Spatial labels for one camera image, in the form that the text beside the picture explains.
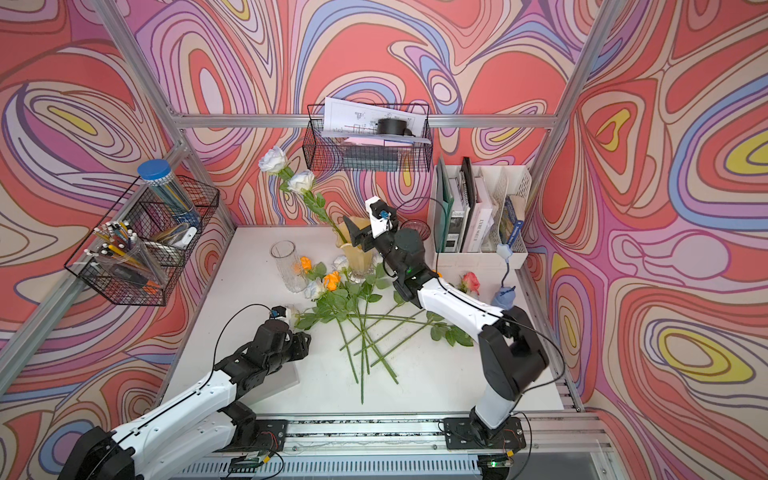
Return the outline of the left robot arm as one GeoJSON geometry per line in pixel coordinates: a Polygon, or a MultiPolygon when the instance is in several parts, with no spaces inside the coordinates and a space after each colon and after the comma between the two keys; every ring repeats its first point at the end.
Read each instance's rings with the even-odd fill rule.
{"type": "Polygon", "coordinates": [[[84,433],[60,478],[169,479],[215,451],[280,450],[276,423],[258,420],[241,399],[284,365],[304,359],[310,345],[309,334],[266,320],[252,341],[166,403],[111,431],[84,433]]]}

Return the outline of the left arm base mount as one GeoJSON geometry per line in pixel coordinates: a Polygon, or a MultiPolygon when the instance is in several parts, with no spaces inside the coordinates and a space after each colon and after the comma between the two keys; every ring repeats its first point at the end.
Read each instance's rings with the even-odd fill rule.
{"type": "Polygon", "coordinates": [[[220,452],[282,452],[287,427],[287,420],[247,420],[236,427],[232,440],[220,452]]]}

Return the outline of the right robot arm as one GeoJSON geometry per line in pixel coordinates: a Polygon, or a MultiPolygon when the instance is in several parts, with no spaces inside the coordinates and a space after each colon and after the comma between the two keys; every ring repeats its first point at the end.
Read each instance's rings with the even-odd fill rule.
{"type": "Polygon", "coordinates": [[[490,445],[502,434],[525,391],[550,364],[527,313],[516,306],[494,307],[441,280],[425,260],[420,235],[397,228],[392,215],[374,219],[364,228],[349,217],[344,224],[354,246],[381,255],[403,300],[443,317],[479,347],[486,389],[464,419],[467,432],[453,429],[452,434],[482,447],[490,445]]]}

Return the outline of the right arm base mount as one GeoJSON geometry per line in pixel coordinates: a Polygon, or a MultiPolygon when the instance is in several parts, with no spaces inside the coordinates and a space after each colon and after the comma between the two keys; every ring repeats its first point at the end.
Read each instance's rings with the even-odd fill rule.
{"type": "Polygon", "coordinates": [[[517,452],[527,447],[524,428],[520,419],[514,416],[509,416],[496,428],[488,428],[479,419],[470,417],[448,417],[439,424],[448,450],[517,452]]]}

